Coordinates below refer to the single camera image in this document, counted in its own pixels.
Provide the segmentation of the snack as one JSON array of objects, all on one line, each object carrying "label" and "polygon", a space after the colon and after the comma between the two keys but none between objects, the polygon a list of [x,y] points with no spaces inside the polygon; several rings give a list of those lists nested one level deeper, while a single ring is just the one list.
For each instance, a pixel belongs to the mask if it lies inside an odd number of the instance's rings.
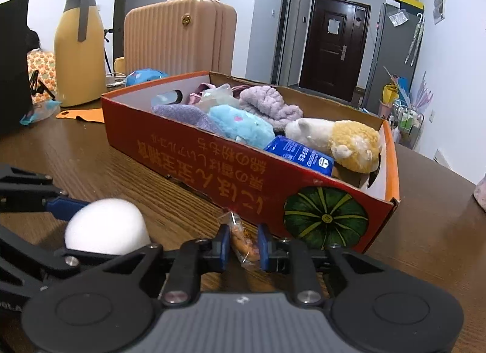
[{"label": "snack", "polygon": [[234,212],[226,212],[219,217],[219,222],[228,225],[231,247],[241,266],[247,270],[257,269],[260,260],[259,248],[242,219]]}]

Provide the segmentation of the white foam cylinder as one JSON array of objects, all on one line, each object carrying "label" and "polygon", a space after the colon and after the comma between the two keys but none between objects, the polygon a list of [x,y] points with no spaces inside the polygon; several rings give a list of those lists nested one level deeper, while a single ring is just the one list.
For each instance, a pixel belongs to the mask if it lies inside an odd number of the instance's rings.
[{"label": "white foam cylinder", "polygon": [[67,249],[123,255],[151,243],[143,215],[123,199],[92,202],[74,214],[64,233]]}]

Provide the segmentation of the blue white small box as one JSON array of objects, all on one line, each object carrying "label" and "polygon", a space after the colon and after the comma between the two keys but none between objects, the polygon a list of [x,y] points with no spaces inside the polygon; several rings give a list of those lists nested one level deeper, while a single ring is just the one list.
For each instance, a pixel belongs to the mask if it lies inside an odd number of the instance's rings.
[{"label": "blue white small box", "polygon": [[275,137],[267,145],[265,151],[322,175],[332,175],[334,168],[334,160],[332,157],[325,155],[321,151],[308,148],[282,135]]}]

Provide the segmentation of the light blue plush toy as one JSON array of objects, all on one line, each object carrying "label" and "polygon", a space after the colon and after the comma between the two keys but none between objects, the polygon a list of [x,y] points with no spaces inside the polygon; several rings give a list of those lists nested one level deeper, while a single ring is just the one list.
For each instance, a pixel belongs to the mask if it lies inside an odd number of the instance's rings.
[{"label": "light blue plush toy", "polygon": [[208,116],[227,138],[264,149],[275,138],[273,126],[257,115],[229,105],[213,106]]}]

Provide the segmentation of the purple towel cloth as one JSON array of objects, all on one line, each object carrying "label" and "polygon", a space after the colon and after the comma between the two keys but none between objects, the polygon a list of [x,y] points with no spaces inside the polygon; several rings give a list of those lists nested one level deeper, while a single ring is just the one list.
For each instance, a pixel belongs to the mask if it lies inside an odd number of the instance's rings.
[{"label": "purple towel cloth", "polygon": [[153,106],[152,112],[180,123],[192,125],[198,129],[224,137],[224,132],[203,111],[196,106],[174,104]]}]

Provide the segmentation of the red cardboard box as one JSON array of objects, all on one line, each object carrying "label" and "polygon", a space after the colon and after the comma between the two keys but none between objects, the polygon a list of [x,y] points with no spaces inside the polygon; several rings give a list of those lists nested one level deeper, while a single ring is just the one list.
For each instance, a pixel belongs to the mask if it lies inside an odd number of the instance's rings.
[{"label": "red cardboard box", "polygon": [[327,176],[267,151],[153,114],[153,97],[180,91],[185,97],[210,83],[241,85],[242,78],[200,71],[108,92],[101,98],[110,145],[137,162],[188,185],[246,221],[265,223],[280,237],[315,236],[366,251],[399,205],[399,171],[389,124],[323,97],[281,87],[288,104],[305,116],[352,120],[381,137],[376,174],[359,175],[340,165]]}]

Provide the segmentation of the white yellow plush toy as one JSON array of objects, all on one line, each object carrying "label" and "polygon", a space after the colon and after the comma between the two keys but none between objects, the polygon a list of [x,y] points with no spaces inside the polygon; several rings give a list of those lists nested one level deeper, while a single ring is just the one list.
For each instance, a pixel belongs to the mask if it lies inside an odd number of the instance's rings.
[{"label": "white yellow plush toy", "polygon": [[356,173],[370,174],[380,164],[379,132],[357,121],[300,118],[287,124],[285,135],[333,157],[339,165]]}]

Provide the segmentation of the yellow thermos jug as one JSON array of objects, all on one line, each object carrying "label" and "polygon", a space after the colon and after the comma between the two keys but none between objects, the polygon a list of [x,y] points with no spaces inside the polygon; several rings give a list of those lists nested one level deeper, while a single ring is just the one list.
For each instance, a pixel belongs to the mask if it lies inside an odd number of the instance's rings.
[{"label": "yellow thermos jug", "polygon": [[66,0],[53,45],[61,106],[99,99],[106,82],[104,27],[96,0]]}]

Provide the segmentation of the blue tissue pack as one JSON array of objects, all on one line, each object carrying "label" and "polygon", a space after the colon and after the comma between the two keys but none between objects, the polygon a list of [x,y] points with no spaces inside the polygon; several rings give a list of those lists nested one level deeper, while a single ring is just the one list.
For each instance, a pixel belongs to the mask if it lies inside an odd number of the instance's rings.
[{"label": "blue tissue pack", "polygon": [[168,73],[159,70],[153,70],[153,69],[135,70],[126,76],[125,86],[130,87],[130,86],[138,85],[140,83],[150,82],[150,81],[159,80],[168,77],[169,77]]}]

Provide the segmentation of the dark brown entrance door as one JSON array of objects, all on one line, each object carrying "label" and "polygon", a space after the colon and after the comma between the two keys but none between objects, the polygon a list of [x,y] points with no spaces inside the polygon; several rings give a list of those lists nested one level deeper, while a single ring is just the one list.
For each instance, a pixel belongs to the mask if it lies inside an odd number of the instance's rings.
[{"label": "dark brown entrance door", "polygon": [[362,66],[371,7],[312,0],[299,86],[350,102]]}]

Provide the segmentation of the pink knitted vase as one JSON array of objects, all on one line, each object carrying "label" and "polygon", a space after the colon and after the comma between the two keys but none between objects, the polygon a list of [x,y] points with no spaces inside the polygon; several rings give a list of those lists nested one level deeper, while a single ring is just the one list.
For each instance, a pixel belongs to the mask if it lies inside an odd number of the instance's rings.
[{"label": "pink knitted vase", "polygon": [[473,196],[479,206],[486,212],[486,175],[476,185]]}]

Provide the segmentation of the pink suitcase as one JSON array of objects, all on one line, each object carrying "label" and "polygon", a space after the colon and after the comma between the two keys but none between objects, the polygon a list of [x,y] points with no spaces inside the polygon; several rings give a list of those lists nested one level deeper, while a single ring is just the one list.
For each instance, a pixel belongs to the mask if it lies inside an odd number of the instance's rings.
[{"label": "pink suitcase", "polygon": [[221,0],[167,0],[131,9],[124,19],[127,73],[231,72],[237,13]]}]

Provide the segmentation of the grey refrigerator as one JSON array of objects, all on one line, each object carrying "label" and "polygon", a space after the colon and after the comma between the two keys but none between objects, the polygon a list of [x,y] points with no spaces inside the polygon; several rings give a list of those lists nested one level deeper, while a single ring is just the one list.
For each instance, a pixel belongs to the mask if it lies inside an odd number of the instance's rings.
[{"label": "grey refrigerator", "polygon": [[382,99],[383,86],[390,82],[390,74],[406,78],[410,85],[416,66],[416,63],[411,65],[413,53],[407,64],[405,60],[409,54],[415,29],[419,24],[419,17],[406,13],[409,19],[396,27],[390,20],[390,16],[396,13],[399,13],[399,9],[386,3],[382,4],[379,13],[375,46],[362,104],[366,110],[376,115]]}]

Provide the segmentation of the yellow box on refrigerator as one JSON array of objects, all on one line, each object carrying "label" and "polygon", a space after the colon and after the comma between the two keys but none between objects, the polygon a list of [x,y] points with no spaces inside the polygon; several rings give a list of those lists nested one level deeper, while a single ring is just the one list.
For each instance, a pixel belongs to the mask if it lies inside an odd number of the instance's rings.
[{"label": "yellow box on refrigerator", "polygon": [[395,0],[402,5],[413,6],[414,8],[423,10],[424,4],[418,0]]}]

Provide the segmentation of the white wall electrical box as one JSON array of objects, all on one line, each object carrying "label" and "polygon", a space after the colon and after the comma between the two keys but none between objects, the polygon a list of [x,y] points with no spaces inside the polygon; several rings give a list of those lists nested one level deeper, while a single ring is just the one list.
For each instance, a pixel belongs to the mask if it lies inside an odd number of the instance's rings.
[{"label": "white wall electrical box", "polygon": [[445,19],[445,0],[433,0],[433,19],[435,24]]}]

